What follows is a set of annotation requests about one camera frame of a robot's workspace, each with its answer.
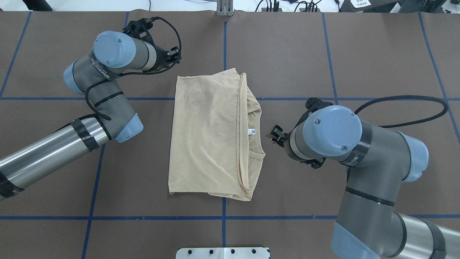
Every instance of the black tape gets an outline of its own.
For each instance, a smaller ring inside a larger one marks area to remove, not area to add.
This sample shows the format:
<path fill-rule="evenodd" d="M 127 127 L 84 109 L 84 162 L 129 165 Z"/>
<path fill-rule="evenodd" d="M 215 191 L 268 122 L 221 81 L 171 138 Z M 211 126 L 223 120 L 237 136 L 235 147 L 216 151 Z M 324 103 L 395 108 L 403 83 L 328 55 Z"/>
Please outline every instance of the black tape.
<path fill-rule="evenodd" d="M 90 152 L 99 148 L 96 139 L 94 139 L 94 137 L 89 134 L 88 129 L 86 129 L 86 127 L 79 119 L 70 122 L 70 125 L 72 128 L 74 128 L 75 132 L 81 138 Z"/>
<path fill-rule="evenodd" d="M 375 202 L 383 204 L 383 205 L 387 205 L 387 206 L 391 206 L 391 207 L 394 207 L 396 205 L 396 203 L 393 202 L 393 201 L 385 200 L 385 199 L 382 199 L 382 198 L 379 198 L 379 197 L 375 197 L 373 195 L 370 195 L 370 194 L 367 194 L 367 193 L 364 193 L 364 192 L 360 192 L 360 191 L 355 190 L 355 189 L 350 188 L 350 187 L 346 187 L 345 191 L 349 192 L 351 194 L 357 195 L 359 197 L 363 197 L 365 199 L 375 201 Z"/>
<path fill-rule="evenodd" d="M 101 105 L 101 104 L 107 102 L 108 100 L 110 100 L 110 99 L 112 99 L 112 98 L 114 98 L 114 97 L 117 97 L 118 95 L 122 95 L 122 94 L 123 94 L 122 91 L 120 91 L 120 92 L 118 92 L 118 93 L 111 94 L 111 95 L 105 97 L 104 99 L 98 101 L 97 103 L 95 103 L 95 104 L 94 104 L 94 108 L 96 108 L 96 107 L 98 107 L 99 105 Z"/>
<path fill-rule="evenodd" d="M 406 242 L 407 242 L 407 228 L 406 228 L 406 223 L 404 222 L 404 219 L 398 214 L 396 213 L 396 216 L 398 216 L 399 218 L 399 221 L 401 221 L 401 226 L 402 226 L 402 241 L 401 241 L 401 245 L 399 246 L 399 249 L 398 251 L 396 251 L 396 253 L 394 253 L 392 256 L 389 256 L 388 258 L 392 258 L 392 257 L 396 257 L 398 256 L 403 250 L 404 250 L 404 247 L 406 246 Z"/>
<path fill-rule="evenodd" d="M 353 149 L 353 152 L 348 156 L 345 161 L 341 162 L 342 165 L 349 167 L 355 167 L 368 153 L 371 147 L 372 140 L 372 125 L 361 121 L 362 124 L 362 136 L 359 140 L 358 145 Z"/>
<path fill-rule="evenodd" d="M 14 185 L 8 178 L 0 172 L 0 195 L 4 198 L 10 198 L 18 195 L 24 189 Z"/>
<path fill-rule="evenodd" d="M 107 79 L 109 81 L 115 81 L 115 80 L 117 80 L 118 78 L 121 77 L 121 76 L 113 73 L 112 71 L 110 71 L 105 65 L 103 65 L 101 62 L 99 62 L 99 60 L 94 55 L 93 51 L 90 51 L 88 56 L 89 56 L 89 60 L 91 61 L 91 64 L 94 66 L 94 68 L 97 71 L 99 71 L 99 73 L 102 74 L 102 76 L 105 79 Z"/>
<path fill-rule="evenodd" d="M 433 235 L 433 253 L 431 254 L 429 259 L 445 259 L 447 252 L 446 252 L 446 240 L 444 239 L 444 235 L 433 222 L 428 220 L 423 220 L 420 218 L 421 221 L 425 222 L 428 228 Z"/>

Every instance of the metal mount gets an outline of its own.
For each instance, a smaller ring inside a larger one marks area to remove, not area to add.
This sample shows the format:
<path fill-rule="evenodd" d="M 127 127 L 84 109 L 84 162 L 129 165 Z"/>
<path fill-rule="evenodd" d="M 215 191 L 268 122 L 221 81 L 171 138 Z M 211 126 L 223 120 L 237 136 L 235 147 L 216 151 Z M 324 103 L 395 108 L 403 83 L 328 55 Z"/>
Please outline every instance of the metal mount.
<path fill-rule="evenodd" d="M 233 16 L 233 0 L 217 0 L 217 16 Z"/>
<path fill-rule="evenodd" d="M 181 248 L 176 259 L 270 259 L 268 247 Z"/>

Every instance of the electrical cable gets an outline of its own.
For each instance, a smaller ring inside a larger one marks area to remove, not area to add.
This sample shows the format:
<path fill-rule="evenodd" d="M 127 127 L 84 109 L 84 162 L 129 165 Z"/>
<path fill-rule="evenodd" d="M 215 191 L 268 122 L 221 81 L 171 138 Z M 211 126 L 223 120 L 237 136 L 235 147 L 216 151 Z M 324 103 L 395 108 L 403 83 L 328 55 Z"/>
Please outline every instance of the electrical cable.
<path fill-rule="evenodd" d="M 434 116 L 425 118 L 425 119 L 415 120 L 415 121 L 406 122 L 406 123 L 400 123 L 400 124 L 383 125 L 383 126 L 380 126 L 380 127 L 382 127 L 382 128 L 395 128 L 395 127 L 402 127 L 402 126 L 407 126 L 407 125 L 414 125 L 414 124 L 419 124 L 419 123 L 423 123 L 423 122 L 428 122 L 428 121 L 431 121 L 431 120 L 434 120 L 436 118 L 441 117 L 442 115 L 446 114 L 447 111 L 449 111 L 449 104 L 446 101 L 444 101 L 443 99 L 440 99 L 440 98 L 431 97 L 431 96 L 422 96 L 422 95 L 397 95 L 397 96 L 389 96 L 389 97 L 377 98 L 375 100 L 369 101 L 369 102 L 361 105 L 359 108 L 357 108 L 356 111 L 355 111 L 355 114 L 358 114 L 364 108 L 366 108 L 366 107 L 368 107 L 368 106 L 370 106 L 372 104 L 378 103 L 378 102 L 393 101 L 393 100 L 406 100 L 406 99 L 434 101 L 434 102 L 442 104 L 444 109 L 440 113 L 438 113 L 438 114 L 436 114 Z"/>
<path fill-rule="evenodd" d="M 308 5 L 307 1 L 300 1 L 299 3 L 297 3 L 297 6 L 295 7 L 294 12 L 297 11 L 297 7 L 302 3 L 305 4 L 305 9 L 307 9 L 307 5 Z"/>
<path fill-rule="evenodd" d="M 176 33 L 176 36 L 177 36 L 177 40 L 179 41 L 179 50 L 178 50 L 178 55 L 181 54 L 182 52 L 182 41 L 180 40 L 180 36 L 179 36 L 179 33 L 177 32 L 176 28 L 170 24 L 167 20 L 165 20 L 164 18 L 161 18 L 161 17 L 152 17 L 152 22 L 156 21 L 156 20 L 161 20 L 163 22 L 165 22 L 167 25 L 169 25 L 173 30 L 174 32 Z M 157 74 L 161 74 L 161 73 L 164 73 L 168 70 L 170 70 L 171 68 L 173 68 L 176 64 L 178 63 L 177 60 L 173 61 L 172 64 L 163 69 L 163 70 L 160 70 L 160 71 L 152 71 L 152 72 L 128 72 L 128 73 L 121 73 L 119 74 L 119 76 L 121 77 L 124 77 L 124 76 L 128 76 L 128 75 L 157 75 Z M 105 119 L 105 120 L 112 120 L 111 117 L 105 115 L 105 114 L 102 114 L 100 111 L 96 110 L 96 108 L 91 104 L 89 98 L 88 98 L 88 95 L 89 95 L 89 91 L 91 89 L 93 89 L 94 87 L 100 85 L 100 84 L 103 84 L 103 83 L 106 83 L 106 82 L 109 82 L 109 80 L 105 79 L 105 80 L 102 80 L 102 81 L 99 81 L 93 85 L 91 85 L 90 87 L 88 87 L 85 91 L 85 101 L 86 101 L 86 104 L 88 105 L 88 107 L 94 112 L 95 115 Z"/>
<path fill-rule="evenodd" d="M 258 4 L 257 7 L 256 7 L 255 12 L 257 12 L 257 9 L 259 8 L 260 4 L 262 4 L 263 1 L 264 1 L 264 0 L 260 0 L 259 4 Z"/>

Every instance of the blue tape line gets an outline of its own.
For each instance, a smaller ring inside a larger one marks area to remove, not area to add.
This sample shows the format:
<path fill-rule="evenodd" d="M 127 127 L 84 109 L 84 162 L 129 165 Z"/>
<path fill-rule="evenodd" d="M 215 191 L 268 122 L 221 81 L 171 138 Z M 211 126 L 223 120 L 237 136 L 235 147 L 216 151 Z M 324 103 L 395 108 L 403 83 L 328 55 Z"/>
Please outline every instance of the blue tape line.
<path fill-rule="evenodd" d="M 0 216 L 0 220 L 88 220 L 86 216 Z"/>
<path fill-rule="evenodd" d="M 324 28 L 324 38 L 326 39 L 326 49 L 328 51 L 328 59 L 329 59 L 329 69 L 331 70 L 331 80 L 332 80 L 332 90 L 334 91 L 334 100 L 335 104 L 339 104 L 339 99 L 337 98 L 337 89 L 335 88 L 335 77 L 334 77 L 334 69 L 332 69 L 332 59 L 331 59 L 331 50 L 329 48 L 329 39 L 328 39 L 328 29 L 326 27 L 326 17 L 324 13 L 322 15 L 322 26 Z"/>
<path fill-rule="evenodd" d="M 96 180 L 94 181 L 94 189 L 92 191 L 91 208 L 89 210 L 88 225 L 86 226 L 85 242 L 83 244 L 83 252 L 81 253 L 81 259 L 85 259 L 86 249 L 88 248 L 89 234 L 91 231 L 91 223 L 92 223 L 92 215 L 94 213 L 94 204 L 96 203 L 96 194 L 98 193 L 99 177 L 101 175 L 102 157 L 104 156 L 104 151 L 105 151 L 105 144 L 102 145 L 101 154 L 99 156 L 98 171 L 96 173 Z"/>
<path fill-rule="evenodd" d="M 23 41 L 24 34 L 26 33 L 27 25 L 29 24 L 30 17 L 32 16 L 32 12 L 29 12 L 27 16 L 26 23 L 24 24 L 23 31 L 21 36 L 19 37 L 19 41 L 17 42 L 16 49 L 14 50 L 13 58 L 11 59 L 10 66 L 8 67 L 8 71 L 6 72 L 5 80 L 3 81 L 3 85 L 0 90 L 0 97 L 2 97 L 3 92 L 5 91 L 6 83 L 8 82 L 8 78 L 10 77 L 11 69 L 13 68 L 14 60 L 16 59 L 17 52 L 19 51 L 19 47 L 21 46 L 21 42 Z"/>
<path fill-rule="evenodd" d="M 129 11 L 126 12 L 125 27 L 128 25 Z"/>
<path fill-rule="evenodd" d="M 460 218 L 460 214 L 409 215 L 415 218 Z M 0 216 L 0 220 L 88 220 L 85 216 Z M 93 216 L 91 220 L 222 220 L 222 216 Z M 225 216 L 225 220 L 329 220 L 334 215 L 320 216 Z"/>
<path fill-rule="evenodd" d="M 257 100 L 261 101 L 306 101 L 309 97 L 257 97 Z M 336 98 L 331 97 L 319 97 L 321 100 L 333 101 Z M 339 101 L 371 101 L 375 98 L 353 98 L 353 97 L 338 97 L 337 100 Z M 84 100 L 83 97 L 0 97 L 0 100 Z M 460 98 L 444 98 L 447 101 L 460 101 Z M 174 97 L 128 97 L 128 100 L 150 100 L 150 101 L 159 101 L 159 100 L 167 100 L 167 101 L 174 101 Z M 415 99 L 401 99 L 395 101 L 427 101 L 427 100 L 415 100 Z"/>
<path fill-rule="evenodd" d="M 221 216 L 93 216 L 93 220 L 222 220 Z"/>
<path fill-rule="evenodd" d="M 414 218 L 460 218 L 459 214 L 443 214 L 443 215 L 409 215 Z"/>
<path fill-rule="evenodd" d="M 84 97 L 2 97 L 1 100 L 84 100 Z"/>
<path fill-rule="evenodd" d="M 296 220 L 296 219 L 337 219 L 337 216 L 227 216 L 227 220 Z"/>
<path fill-rule="evenodd" d="M 224 22 L 224 71 L 227 70 L 227 22 Z"/>
<path fill-rule="evenodd" d="M 443 97 L 445 100 L 448 100 L 446 91 L 444 90 L 443 82 L 441 81 L 441 77 L 439 76 L 439 72 L 437 70 L 436 62 L 434 61 L 433 53 L 431 52 L 430 44 L 428 42 L 428 38 L 426 37 L 425 26 L 423 25 L 422 13 L 419 12 L 419 20 L 420 26 L 422 27 L 423 38 L 425 39 L 426 49 L 428 50 L 428 54 L 430 55 L 431 63 L 433 63 L 434 72 L 436 74 L 437 81 L 439 83 L 439 87 L 441 88 L 441 92 L 443 93 Z M 454 115 L 452 111 L 449 109 L 449 116 L 450 120 L 452 121 L 452 125 L 454 127 L 455 135 L 457 136 L 457 141 L 460 144 L 460 134 L 457 128 L 457 124 L 455 123 Z"/>
<path fill-rule="evenodd" d="M 128 97 L 128 100 L 174 101 L 174 97 Z"/>
<path fill-rule="evenodd" d="M 227 247 L 227 198 L 222 197 L 222 247 Z"/>

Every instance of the silver robot arm segment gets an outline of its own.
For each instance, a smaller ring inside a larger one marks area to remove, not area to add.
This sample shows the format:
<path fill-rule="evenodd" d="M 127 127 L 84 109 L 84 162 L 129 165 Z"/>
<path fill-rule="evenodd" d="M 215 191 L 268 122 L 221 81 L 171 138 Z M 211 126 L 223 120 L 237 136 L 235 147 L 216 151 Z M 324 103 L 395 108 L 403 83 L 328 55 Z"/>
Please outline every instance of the silver robot arm segment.
<path fill-rule="evenodd" d="M 401 182 L 417 180 L 428 165 L 423 142 L 338 105 L 314 111 L 288 134 L 280 129 L 267 136 L 284 138 L 291 158 L 351 167 L 331 242 L 340 258 L 460 258 L 460 232 L 394 212 Z"/>
<path fill-rule="evenodd" d="M 165 71 L 162 70 L 164 68 L 169 69 L 172 67 L 170 64 L 179 63 L 180 48 L 167 52 L 153 43 L 148 29 L 152 28 L 156 19 L 162 18 L 131 21 L 124 33 L 102 32 L 89 54 L 65 70 L 66 85 L 77 94 L 86 94 L 88 104 L 92 103 L 90 107 L 96 113 L 76 119 L 42 140 L 1 159 L 0 201 L 19 194 L 29 185 L 98 149 L 112 138 L 122 143 L 143 130 L 142 122 L 116 80 L 128 69 L 155 74 Z M 140 38 L 142 32 L 146 32 L 147 36 Z"/>

